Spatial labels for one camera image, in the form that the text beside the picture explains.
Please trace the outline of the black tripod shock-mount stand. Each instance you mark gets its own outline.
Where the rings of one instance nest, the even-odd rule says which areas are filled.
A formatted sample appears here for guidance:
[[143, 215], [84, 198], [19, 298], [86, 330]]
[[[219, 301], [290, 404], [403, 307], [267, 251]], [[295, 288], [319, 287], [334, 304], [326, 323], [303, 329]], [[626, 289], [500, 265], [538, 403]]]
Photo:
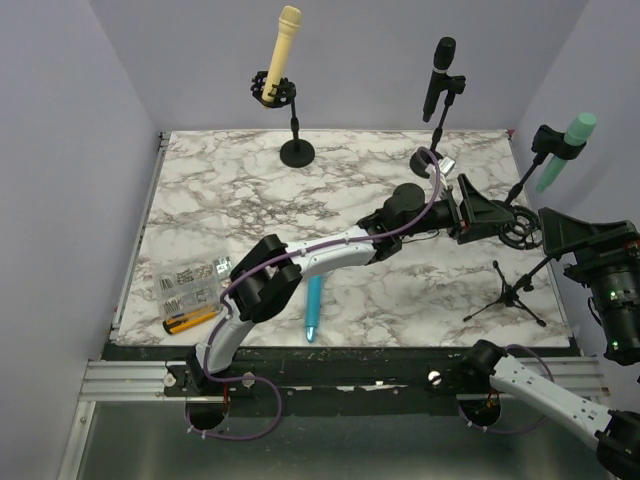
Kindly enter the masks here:
[[[514, 220], [510, 224], [500, 228], [498, 234], [499, 240], [504, 245], [519, 251], [530, 251], [541, 247], [543, 239], [541, 224], [537, 214], [529, 208], [520, 205], [507, 205], [506, 203], [503, 203], [503, 206], [513, 214]], [[499, 266], [499, 262], [494, 260], [492, 262], [492, 267], [497, 272], [501, 280], [500, 295], [496, 300], [464, 317], [463, 322], [468, 322], [494, 305], [504, 305], [506, 308], [517, 308], [523, 310], [529, 314], [540, 327], [546, 327], [547, 323], [520, 299], [519, 292], [533, 291], [533, 277], [550, 261], [551, 258], [549, 256], [545, 256], [529, 272], [522, 275], [514, 284], [510, 284], [506, 280], [506, 277]]]

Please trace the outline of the mint green microphone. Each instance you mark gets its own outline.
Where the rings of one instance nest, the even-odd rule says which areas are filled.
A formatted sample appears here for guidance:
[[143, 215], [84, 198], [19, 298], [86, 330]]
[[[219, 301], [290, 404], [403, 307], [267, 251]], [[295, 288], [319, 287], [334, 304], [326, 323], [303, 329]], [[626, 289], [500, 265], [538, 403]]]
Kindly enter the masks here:
[[598, 118], [593, 113], [583, 112], [564, 132], [553, 130], [548, 125], [539, 128], [534, 140], [540, 147], [540, 152], [547, 153], [552, 158], [538, 179], [535, 187], [537, 193], [543, 193], [550, 187], [566, 165], [578, 157], [597, 123]]

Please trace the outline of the blue microphone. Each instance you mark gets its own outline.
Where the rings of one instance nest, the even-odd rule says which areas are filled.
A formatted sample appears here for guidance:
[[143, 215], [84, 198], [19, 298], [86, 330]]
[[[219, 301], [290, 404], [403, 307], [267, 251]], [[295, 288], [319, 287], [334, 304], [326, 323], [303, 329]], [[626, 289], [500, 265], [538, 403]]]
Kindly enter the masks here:
[[313, 276], [307, 284], [305, 335], [308, 343], [315, 342], [320, 320], [321, 299], [323, 292], [323, 277]]

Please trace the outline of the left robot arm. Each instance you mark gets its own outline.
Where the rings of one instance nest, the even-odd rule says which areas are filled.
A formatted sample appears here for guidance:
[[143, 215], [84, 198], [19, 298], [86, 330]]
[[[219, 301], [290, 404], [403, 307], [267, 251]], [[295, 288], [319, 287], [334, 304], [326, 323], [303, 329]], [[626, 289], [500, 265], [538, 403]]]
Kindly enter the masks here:
[[460, 202], [441, 180], [431, 196], [404, 183], [381, 208], [344, 232], [301, 242], [284, 242], [275, 234], [262, 238], [232, 270], [220, 295], [221, 319], [188, 356], [188, 384], [201, 395], [214, 393], [249, 332], [281, 313], [299, 284], [311, 277], [385, 261], [402, 249], [407, 236], [445, 230], [465, 244], [497, 236], [513, 224], [504, 202], [484, 197], [464, 174], [458, 184]]

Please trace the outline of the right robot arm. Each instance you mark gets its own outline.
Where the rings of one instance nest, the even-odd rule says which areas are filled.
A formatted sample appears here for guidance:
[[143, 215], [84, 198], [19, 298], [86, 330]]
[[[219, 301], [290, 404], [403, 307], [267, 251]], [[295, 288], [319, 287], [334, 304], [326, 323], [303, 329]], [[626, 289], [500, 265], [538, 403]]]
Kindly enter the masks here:
[[[550, 208], [538, 212], [546, 257], [566, 254], [570, 280], [588, 288], [607, 340], [605, 357], [621, 366], [639, 361], [639, 233], [630, 221], [587, 223]], [[639, 476], [639, 416], [609, 409], [525, 367], [505, 349], [478, 341], [465, 355], [460, 379], [469, 390], [488, 386], [510, 394], [563, 425], [619, 479]]]

